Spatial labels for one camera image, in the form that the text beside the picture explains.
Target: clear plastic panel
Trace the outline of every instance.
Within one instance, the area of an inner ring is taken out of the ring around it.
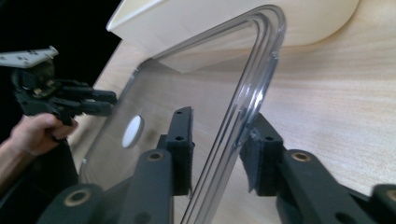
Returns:
[[[210,223],[219,205],[225,223],[266,220],[261,206],[270,204],[267,212],[274,213],[274,201],[249,194],[243,166],[234,165],[274,73],[284,29],[278,7],[259,7],[142,63],[86,155],[81,182],[108,189],[133,175],[139,155],[167,134],[173,112],[191,106],[193,194],[175,198],[175,222]],[[124,148],[136,115],[143,131]],[[225,196],[231,192],[240,204],[227,197],[220,203],[230,177]]]

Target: screw hole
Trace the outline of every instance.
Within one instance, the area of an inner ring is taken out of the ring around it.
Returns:
[[[151,215],[147,212],[139,213],[134,217],[134,223],[136,224],[146,224],[149,223],[150,220]]]
[[[64,204],[68,207],[74,207],[87,202],[91,198],[90,189],[78,189],[64,199]]]
[[[148,155],[149,161],[160,161],[163,159],[163,154],[160,152],[153,152]]]
[[[355,221],[355,219],[353,219],[353,217],[351,217],[345,213],[337,213],[337,214],[335,214],[335,218],[337,218],[337,220],[343,224],[355,224],[356,223],[356,221]]]

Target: human arm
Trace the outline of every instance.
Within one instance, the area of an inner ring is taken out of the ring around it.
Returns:
[[[0,196],[37,156],[58,146],[53,137],[64,139],[77,126],[75,120],[65,126],[51,114],[24,116],[0,146]]]

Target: circular hole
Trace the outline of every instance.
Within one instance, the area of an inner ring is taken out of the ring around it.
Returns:
[[[124,132],[124,136],[122,137],[122,146],[124,148],[133,147],[139,140],[143,132],[143,128],[143,118],[140,116],[134,116]]]
[[[302,152],[293,153],[293,154],[291,154],[291,156],[297,161],[310,161],[311,160],[311,158],[308,155],[306,155],[305,153],[302,153]]]
[[[387,191],[387,195],[388,195],[388,197],[390,197],[391,200],[396,202],[396,189],[389,189]]]
[[[153,152],[148,155],[149,161],[160,161],[163,159],[163,154],[161,152]]]
[[[353,217],[350,217],[348,214],[345,213],[337,213],[335,214],[335,218],[343,224],[355,224],[356,221]]]

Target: wooden table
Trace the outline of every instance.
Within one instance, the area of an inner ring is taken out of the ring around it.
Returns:
[[[375,184],[396,183],[395,8],[391,0],[361,1],[336,34],[283,48],[261,109],[286,148],[313,152],[341,184],[364,194]],[[95,88],[120,95],[139,64],[135,55],[134,46],[121,42]],[[77,168],[105,119],[78,121],[69,139]],[[232,177],[229,185],[237,182]],[[256,204],[228,189],[224,200],[232,206],[222,206],[214,223],[232,223],[238,216],[245,223],[279,222],[272,199],[248,211]]]

